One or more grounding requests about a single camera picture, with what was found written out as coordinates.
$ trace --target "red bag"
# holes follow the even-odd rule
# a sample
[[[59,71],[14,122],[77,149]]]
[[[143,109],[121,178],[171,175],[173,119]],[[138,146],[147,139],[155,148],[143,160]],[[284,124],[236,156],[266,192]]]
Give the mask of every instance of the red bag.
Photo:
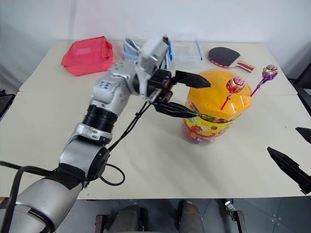
[[[108,70],[113,59],[112,44],[104,36],[74,42],[61,62],[71,74],[81,76]]]

